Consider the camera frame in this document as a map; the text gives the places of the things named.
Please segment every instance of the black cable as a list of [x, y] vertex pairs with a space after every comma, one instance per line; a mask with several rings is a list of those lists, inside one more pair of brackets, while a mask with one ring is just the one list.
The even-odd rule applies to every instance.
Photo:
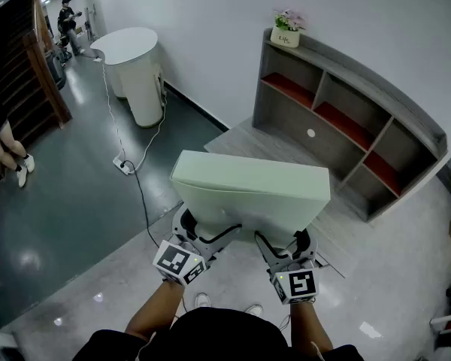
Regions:
[[145, 205], [145, 198], [144, 198], [144, 192], [142, 191], [142, 187], [141, 187], [141, 182], [138, 180], [138, 176], [137, 176], [137, 170], [135, 169], [135, 165], [133, 162], [131, 162], [130, 160], [124, 160], [123, 163], [120, 165], [121, 168], [123, 168], [124, 165], [126, 165], [126, 162], [129, 162], [132, 167], [134, 168], [134, 174], [135, 174], [135, 179], [137, 180], [137, 185], [138, 185], [138, 189], [141, 191], [141, 196], [142, 196], [142, 205], [144, 206], [144, 213], [145, 213], [145, 223], [147, 224], [147, 232], [149, 233], [150, 239], [152, 239], [152, 242], [154, 244], [156, 244], [157, 248], [159, 248], [156, 240], [152, 237], [152, 234], [150, 234], [150, 230], [149, 230], [149, 217], [147, 215], [147, 206]]
[[282, 325], [280, 328], [279, 328], [279, 330], [282, 332], [287, 326], [289, 326], [289, 322], [291, 321], [291, 314], [289, 314], [288, 316], [287, 316], [287, 322], [284, 324], [284, 325]]
[[183, 297], [182, 297], [182, 306], [183, 306], [183, 310], [185, 310], [186, 313], [189, 313], [186, 309], [186, 303], [183, 301]]

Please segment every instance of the dark green floor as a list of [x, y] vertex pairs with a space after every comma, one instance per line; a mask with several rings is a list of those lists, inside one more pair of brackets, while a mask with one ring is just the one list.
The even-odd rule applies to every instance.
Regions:
[[[0, 184], [0, 326], [145, 228], [135, 178], [112, 164], [120, 147], [101, 65], [79, 58], [67, 76], [61, 94], [74, 119], [29, 149], [36, 168], [24, 189], [12, 172]], [[127, 103], [110, 97], [127, 158], [138, 163], [156, 128], [138, 127]], [[169, 181], [180, 152], [203, 150], [219, 134], [169, 93], [166, 121], [139, 171], [151, 223], [180, 202]]]

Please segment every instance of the person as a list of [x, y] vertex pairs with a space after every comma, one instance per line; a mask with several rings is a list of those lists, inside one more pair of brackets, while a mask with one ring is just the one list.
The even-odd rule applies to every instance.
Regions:
[[347, 359], [362, 361], [352, 345], [334, 349], [312, 303], [290, 305], [292, 347], [281, 331], [260, 318], [262, 307], [246, 312], [212, 308], [206, 294], [195, 299], [195, 310], [172, 325], [184, 287], [172, 281], [162, 285], [134, 315], [124, 333], [100, 330], [75, 356], [94, 359]]
[[74, 13], [72, 8], [68, 6], [70, 2], [71, 0], [62, 0], [62, 9], [59, 13], [58, 27], [61, 27], [62, 29], [60, 32], [66, 34], [70, 39], [72, 51], [74, 52], [74, 55], [77, 56], [85, 52], [85, 50], [78, 44], [77, 35], [75, 34], [75, 27], [77, 24], [75, 23], [74, 18], [81, 16], [82, 13]]
[[[21, 156], [25, 166], [18, 165], [12, 155], [4, 151], [2, 143], [7, 146], [12, 153]], [[17, 172], [19, 187], [25, 186], [27, 171], [32, 172], [35, 168], [33, 156], [27, 154], [23, 145], [15, 140], [10, 123], [7, 119], [7, 114], [2, 105], [0, 105], [0, 162], [9, 169]]]

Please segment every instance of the flower pot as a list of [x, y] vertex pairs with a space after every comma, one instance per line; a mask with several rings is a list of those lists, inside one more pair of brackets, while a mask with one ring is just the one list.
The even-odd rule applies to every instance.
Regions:
[[299, 45], [299, 38], [301, 34], [299, 31], [283, 30], [275, 26], [272, 29], [271, 41], [274, 44], [282, 45], [283, 47], [296, 48]]

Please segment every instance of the white box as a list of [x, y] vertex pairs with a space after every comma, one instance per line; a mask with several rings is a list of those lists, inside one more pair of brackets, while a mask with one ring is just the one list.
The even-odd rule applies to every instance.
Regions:
[[187, 150], [171, 180], [201, 230], [240, 223], [239, 239], [257, 230], [274, 247], [290, 244], [331, 198], [327, 168]]

